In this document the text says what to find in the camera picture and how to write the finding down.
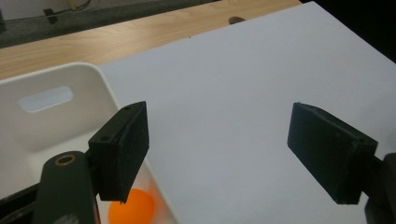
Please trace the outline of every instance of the white plastic container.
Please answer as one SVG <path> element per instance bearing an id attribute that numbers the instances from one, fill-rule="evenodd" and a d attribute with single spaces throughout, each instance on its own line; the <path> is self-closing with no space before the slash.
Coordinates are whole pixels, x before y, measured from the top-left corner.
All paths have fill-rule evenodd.
<path id="1" fill-rule="evenodd" d="M 101 71 L 88 63 L 0 81 L 0 198 L 37 183 L 49 158 L 65 151 L 85 152 L 88 140 L 119 108 Z M 147 161 L 133 188 L 153 198 L 152 223 L 177 223 Z M 102 223 L 108 222 L 109 204 L 98 198 Z"/>

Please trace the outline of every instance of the orange ball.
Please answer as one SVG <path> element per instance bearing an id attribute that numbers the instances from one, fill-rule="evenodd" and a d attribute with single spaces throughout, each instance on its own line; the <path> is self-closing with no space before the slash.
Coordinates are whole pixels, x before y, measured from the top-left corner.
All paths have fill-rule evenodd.
<path id="1" fill-rule="evenodd" d="M 149 224 L 154 214 L 154 201 L 141 189 L 131 189 L 126 203 L 112 202 L 108 209 L 110 224 Z"/>

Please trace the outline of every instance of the white surface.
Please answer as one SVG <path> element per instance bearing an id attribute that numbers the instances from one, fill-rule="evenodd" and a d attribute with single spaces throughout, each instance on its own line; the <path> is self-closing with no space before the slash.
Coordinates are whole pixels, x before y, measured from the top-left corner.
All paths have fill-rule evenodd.
<path id="1" fill-rule="evenodd" d="M 287 147 L 294 102 L 396 148 L 396 66 L 315 3 L 100 66 L 146 100 L 148 159 L 182 223 L 364 223 Z"/>

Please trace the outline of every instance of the container handle cutout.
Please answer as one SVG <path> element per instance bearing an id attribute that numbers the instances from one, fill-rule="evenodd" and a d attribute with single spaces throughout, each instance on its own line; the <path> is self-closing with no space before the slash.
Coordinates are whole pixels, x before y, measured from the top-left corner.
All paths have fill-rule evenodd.
<path id="1" fill-rule="evenodd" d="M 36 113 L 69 102 L 73 99 L 73 96 L 70 87 L 62 86 L 23 97 L 18 101 L 18 105 L 28 113 Z"/>

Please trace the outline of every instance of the wooden table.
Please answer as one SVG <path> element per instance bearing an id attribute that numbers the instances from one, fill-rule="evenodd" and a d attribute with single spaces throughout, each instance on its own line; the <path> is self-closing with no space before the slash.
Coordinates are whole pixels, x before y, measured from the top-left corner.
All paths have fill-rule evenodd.
<path id="1" fill-rule="evenodd" d="M 300 4 L 298 0 L 222 0 L 0 49 L 0 79 L 63 63 L 111 62 L 227 26 L 234 16 L 249 20 Z"/>

